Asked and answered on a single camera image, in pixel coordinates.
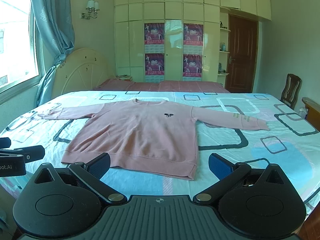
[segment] chair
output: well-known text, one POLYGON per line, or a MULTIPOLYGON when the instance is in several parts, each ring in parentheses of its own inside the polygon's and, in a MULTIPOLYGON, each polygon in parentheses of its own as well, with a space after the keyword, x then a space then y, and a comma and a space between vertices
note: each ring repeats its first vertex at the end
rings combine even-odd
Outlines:
POLYGON ((284 90, 282 91, 280 101, 289 106, 291 109, 294 109, 294 106, 297 103, 300 87, 301 78, 294 74, 288 74, 287 81, 285 83, 284 90))

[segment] window sill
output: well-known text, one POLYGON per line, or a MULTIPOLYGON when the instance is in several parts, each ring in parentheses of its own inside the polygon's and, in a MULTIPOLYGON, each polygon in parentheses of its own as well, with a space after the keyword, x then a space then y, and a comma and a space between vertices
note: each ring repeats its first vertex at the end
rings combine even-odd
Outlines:
POLYGON ((41 76, 36 76, 4 90, 0 93, 0 105, 10 100, 11 98, 14 98, 18 94, 30 89, 31 87, 38 85, 40 80, 41 76))

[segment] ribbed hem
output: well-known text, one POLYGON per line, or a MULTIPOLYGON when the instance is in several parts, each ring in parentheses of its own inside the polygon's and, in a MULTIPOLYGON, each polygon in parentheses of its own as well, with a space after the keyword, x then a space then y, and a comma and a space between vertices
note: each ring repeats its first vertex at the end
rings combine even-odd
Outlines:
POLYGON ((266 124, 266 121, 261 120, 261 119, 257 119, 257 123, 258 123, 258 126, 259 126, 259 128, 260 128, 261 130, 267 130, 267 131, 270 130, 270 128, 269 128, 269 127, 267 126, 267 124, 266 124))
MULTIPOLYGON (((62 163, 87 163, 101 153, 71 153, 65 151, 62 163)), ((110 154, 111 167, 120 167, 126 170, 142 171, 168 177, 193 180, 197 166, 191 163, 177 163, 144 157, 131 157, 124 154, 110 154)))

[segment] wooden floor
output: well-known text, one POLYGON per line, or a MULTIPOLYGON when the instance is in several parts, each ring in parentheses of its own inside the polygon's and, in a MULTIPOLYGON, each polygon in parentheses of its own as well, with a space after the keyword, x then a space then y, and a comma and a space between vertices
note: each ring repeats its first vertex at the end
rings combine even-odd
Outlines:
POLYGON ((302 240, 320 240, 320 204, 303 223, 298 236, 302 240))

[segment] sweatshirt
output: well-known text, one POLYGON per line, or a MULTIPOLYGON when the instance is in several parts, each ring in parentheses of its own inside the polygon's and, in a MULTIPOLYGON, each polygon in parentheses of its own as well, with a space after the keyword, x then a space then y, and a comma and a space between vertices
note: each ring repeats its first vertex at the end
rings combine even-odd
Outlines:
POLYGON ((197 168, 196 121, 244 130, 269 130, 266 122, 162 100, 118 101, 64 107, 39 114, 47 120, 89 117, 68 144, 62 163, 87 163, 107 152, 111 167, 193 180, 197 168))

